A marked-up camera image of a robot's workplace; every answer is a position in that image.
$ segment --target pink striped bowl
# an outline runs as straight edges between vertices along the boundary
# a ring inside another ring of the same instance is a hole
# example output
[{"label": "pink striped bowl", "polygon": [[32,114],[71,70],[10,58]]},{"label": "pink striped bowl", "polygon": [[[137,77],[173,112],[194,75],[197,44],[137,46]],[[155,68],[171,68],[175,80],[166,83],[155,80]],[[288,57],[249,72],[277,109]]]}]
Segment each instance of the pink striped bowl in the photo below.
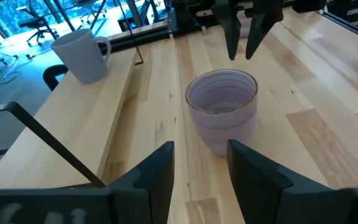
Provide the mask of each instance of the pink striped bowl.
[{"label": "pink striped bowl", "polygon": [[226,156],[228,139],[247,144],[254,132],[258,84],[240,70],[215,70],[193,80],[186,89],[191,117],[204,143]]}]

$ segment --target wooden board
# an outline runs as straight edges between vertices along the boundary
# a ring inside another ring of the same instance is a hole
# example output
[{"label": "wooden board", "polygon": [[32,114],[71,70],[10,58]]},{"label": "wooden board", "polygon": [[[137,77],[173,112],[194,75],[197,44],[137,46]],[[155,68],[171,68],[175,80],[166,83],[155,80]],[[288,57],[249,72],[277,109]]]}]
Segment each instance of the wooden board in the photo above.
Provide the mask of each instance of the wooden board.
[{"label": "wooden board", "polygon": [[105,180],[113,181],[173,140],[168,223],[244,223],[227,162],[202,143],[184,99],[197,76],[234,68],[259,84],[252,148],[332,188],[358,187],[358,61],[349,63],[358,60],[358,51],[321,47],[321,40],[336,44],[332,30],[354,45],[358,36],[316,13],[289,9],[284,17],[251,60],[244,54],[247,39],[229,60],[219,26],[144,45],[141,75],[131,80],[140,87],[124,103]]},{"label": "wooden board", "polygon": [[[126,95],[135,49],[114,53],[109,75],[81,85],[68,72],[35,118],[86,167],[101,177]],[[27,128],[0,161],[0,189],[87,184],[69,163]]]}]

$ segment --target bowl rim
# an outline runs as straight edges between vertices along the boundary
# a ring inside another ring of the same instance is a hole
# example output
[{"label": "bowl rim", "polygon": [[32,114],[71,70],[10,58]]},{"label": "bowl rim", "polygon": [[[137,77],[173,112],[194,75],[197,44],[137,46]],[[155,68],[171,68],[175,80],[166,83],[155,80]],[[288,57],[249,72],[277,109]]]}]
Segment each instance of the bowl rim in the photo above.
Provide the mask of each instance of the bowl rim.
[{"label": "bowl rim", "polygon": [[[204,110],[204,109],[201,109],[197,106],[195,106],[190,100],[189,100],[189,88],[190,86],[196,81],[196,80],[199,80],[200,78],[204,77],[204,76],[207,76],[207,75],[210,75],[211,73],[215,73],[215,72],[220,72],[220,71],[236,71],[236,72],[241,72],[243,73],[244,75],[247,75],[249,77],[251,77],[251,79],[254,81],[255,83],[255,90],[254,90],[254,93],[252,94],[252,96],[247,100],[245,101],[244,103],[242,103],[241,105],[235,107],[235,108],[231,108],[231,109],[228,109],[228,110],[221,110],[221,111],[209,111],[209,110]],[[247,106],[250,102],[252,102],[254,100],[254,98],[257,96],[258,94],[258,83],[256,82],[256,79],[250,75],[249,73],[245,72],[245,71],[242,71],[242,70],[238,70],[238,69],[228,69],[228,68],[223,68],[223,69],[217,69],[217,70],[213,70],[213,71],[210,71],[210,72],[207,72],[207,73],[204,73],[198,77],[196,77],[193,81],[191,81],[191,83],[186,87],[186,92],[185,92],[185,98],[186,98],[186,102],[188,105],[190,105],[192,108],[198,110],[198,111],[201,111],[201,112],[204,112],[204,113],[207,113],[207,114],[221,114],[221,113],[229,113],[229,112],[232,112],[232,111],[235,111],[239,108],[243,108],[245,106]]]}]

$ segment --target wooden table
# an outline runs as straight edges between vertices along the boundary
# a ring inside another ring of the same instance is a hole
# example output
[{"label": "wooden table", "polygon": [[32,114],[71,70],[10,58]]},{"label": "wooden table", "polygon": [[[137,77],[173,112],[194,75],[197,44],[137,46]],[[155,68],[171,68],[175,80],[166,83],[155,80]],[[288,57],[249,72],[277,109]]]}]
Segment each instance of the wooden table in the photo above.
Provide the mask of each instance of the wooden table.
[{"label": "wooden table", "polygon": [[[135,49],[112,54],[109,75],[81,85],[68,72],[35,115],[90,171],[101,177],[135,63]],[[74,167],[25,128],[0,160],[0,189],[88,184]]]},{"label": "wooden table", "polygon": [[250,61],[245,46],[230,61],[219,26],[142,46],[131,80],[139,89],[122,107],[104,180],[174,140],[169,223],[244,223],[226,160],[201,142],[184,98],[198,75],[235,68],[259,83],[252,148],[334,189],[358,187],[358,36],[289,9]]}]

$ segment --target mug handle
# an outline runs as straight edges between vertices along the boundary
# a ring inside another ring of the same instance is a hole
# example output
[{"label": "mug handle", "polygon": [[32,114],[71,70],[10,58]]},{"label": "mug handle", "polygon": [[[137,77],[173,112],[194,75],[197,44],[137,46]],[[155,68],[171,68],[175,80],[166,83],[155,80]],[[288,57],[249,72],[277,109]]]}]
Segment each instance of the mug handle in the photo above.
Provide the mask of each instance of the mug handle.
[{"label": "mug handle", "polygon": [[110,57],[110,54],[111,54],[110,41],[105,37],[95,37],[94,38],[95,42],[97,42],[98,40],[101,40],[102,42],[104,42],[107,45],[107,54],[106,54],[106,57],[104,58],[104,64],[107,64],[107,61],[109,60],[109,57]]}]

